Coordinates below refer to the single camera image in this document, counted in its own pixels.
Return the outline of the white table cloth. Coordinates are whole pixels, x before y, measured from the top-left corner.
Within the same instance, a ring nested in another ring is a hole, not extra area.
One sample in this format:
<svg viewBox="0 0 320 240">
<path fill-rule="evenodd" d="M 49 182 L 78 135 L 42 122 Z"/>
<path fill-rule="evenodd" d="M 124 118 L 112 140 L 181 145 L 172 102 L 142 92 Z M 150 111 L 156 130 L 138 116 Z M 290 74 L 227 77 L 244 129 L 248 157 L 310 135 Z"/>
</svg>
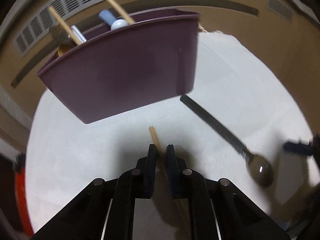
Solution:
<svg viewBox="0 0 320 240">
<path fill-rule="evenodd" d="M 213 129 L 172 98 L 83 124 L 49 90 L 37 107 L 27 146 L 26 199 L 31 226 L 39 230 L 93 179 L 110 180 L 147 155 L 154 127 L 162 147 L 204 177 L 227 178 L 288 229 L 319 183 L 312 158 L 283 151 L 287 140 L 312 133 L 295 100 L 274 74 L 240 42 L 222 33 L 199 35 L 190 97 L 272 165 L 274 182 L 262 189 L 245 160 Z"/>
</svg>

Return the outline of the purple plastic utensil caddy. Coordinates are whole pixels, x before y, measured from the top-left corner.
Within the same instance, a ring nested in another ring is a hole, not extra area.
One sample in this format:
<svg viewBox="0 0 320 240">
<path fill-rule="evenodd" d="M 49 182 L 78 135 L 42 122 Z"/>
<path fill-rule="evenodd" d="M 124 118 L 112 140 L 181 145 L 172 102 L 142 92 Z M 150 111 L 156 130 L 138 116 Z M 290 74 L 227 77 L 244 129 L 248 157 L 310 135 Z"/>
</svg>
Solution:
<svg viewBox="0 0 320 240">
<path fill-rule="evenodd" d="M 176 8 L 136 12 L 134 24 L 100 24 L 87 41 L 38 72 L 78 119 L 90 124 L 192 91 L 199 14 Z"/>
</svg>

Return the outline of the wooden spoon in caddy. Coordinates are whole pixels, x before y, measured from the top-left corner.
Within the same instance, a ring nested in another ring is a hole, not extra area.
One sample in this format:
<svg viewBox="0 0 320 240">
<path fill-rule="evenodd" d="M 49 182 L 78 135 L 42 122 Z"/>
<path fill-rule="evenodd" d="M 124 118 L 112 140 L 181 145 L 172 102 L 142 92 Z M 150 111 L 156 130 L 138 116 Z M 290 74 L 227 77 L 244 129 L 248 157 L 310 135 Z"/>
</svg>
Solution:
<svg viewBox="0 0 320 240">
<path fill-rule="evenodd" d="M 68 51 L 70 51 L 71 49 L 74 48 L 73 44 L 61 44 L 58 46 L 56 54 L 57 57 L 61 57 L 62 55 L 64 55 L 65 53 L 67 53 Z"/>
</svg>

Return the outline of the small grey vent grille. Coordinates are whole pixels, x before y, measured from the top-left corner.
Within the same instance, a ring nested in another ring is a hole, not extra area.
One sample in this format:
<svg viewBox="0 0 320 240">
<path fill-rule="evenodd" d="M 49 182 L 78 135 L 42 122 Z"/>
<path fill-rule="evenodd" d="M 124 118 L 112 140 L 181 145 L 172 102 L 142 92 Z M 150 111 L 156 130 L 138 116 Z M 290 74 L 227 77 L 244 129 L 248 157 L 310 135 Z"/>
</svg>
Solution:
<svg viewBox="0 0 320 240">
<path fill-rule="evenodd" d="M 292 20 L 293 12 L 280 0 L 268 0 L 268 8 L 287 20 Z"/>
</svg>

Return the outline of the blue white plastic spoon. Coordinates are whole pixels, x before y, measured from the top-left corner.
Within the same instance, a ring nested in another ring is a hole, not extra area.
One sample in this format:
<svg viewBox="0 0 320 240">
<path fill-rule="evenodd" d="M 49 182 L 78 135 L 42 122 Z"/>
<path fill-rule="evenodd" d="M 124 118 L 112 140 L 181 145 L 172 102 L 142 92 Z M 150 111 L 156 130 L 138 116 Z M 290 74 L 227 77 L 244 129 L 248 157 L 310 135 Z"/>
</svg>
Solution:
<svg viewBox="0 0 320 240">
<path fill-rule="evenodd" d="M 116 18 L 109 10 L 103 10 L 99 12 L 99 18 L 103 20 L 111 30 L 122 28 L 128 25 L 124 19 Z"/>
</svg>

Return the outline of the black handled metal spoon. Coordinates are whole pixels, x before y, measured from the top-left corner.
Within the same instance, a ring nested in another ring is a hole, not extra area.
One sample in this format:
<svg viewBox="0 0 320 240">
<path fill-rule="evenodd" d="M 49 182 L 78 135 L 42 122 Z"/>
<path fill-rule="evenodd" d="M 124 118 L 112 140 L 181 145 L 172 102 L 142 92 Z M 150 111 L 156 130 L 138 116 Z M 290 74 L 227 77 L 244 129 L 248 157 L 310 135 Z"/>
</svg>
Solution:
<svg viewBox="0 0 320 240">
<path fill-rule="evenodd" d="M 272 165 L 265 157 L 252 153 L 236 135 L 189 96 L 182 95 L 180 101 L 210 126 L 221 138 L 228 142 L 236 152 L 245 159 L 249 174 L 258 185 L 264 188 L 272 185 L 274 182 L 274 172 Z"/>
</svg>

